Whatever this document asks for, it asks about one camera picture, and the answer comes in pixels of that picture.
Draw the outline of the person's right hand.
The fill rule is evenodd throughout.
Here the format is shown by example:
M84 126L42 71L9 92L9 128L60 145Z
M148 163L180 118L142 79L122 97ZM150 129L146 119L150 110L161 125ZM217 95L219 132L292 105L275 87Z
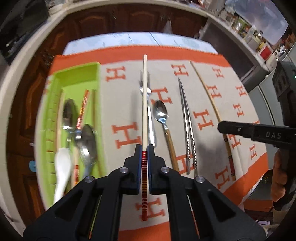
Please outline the person's right hand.
M285 195L285 185L287 174L281 168L281 155L278 150L274 156L273 177L271 181L271 198L273 202L278 202Z

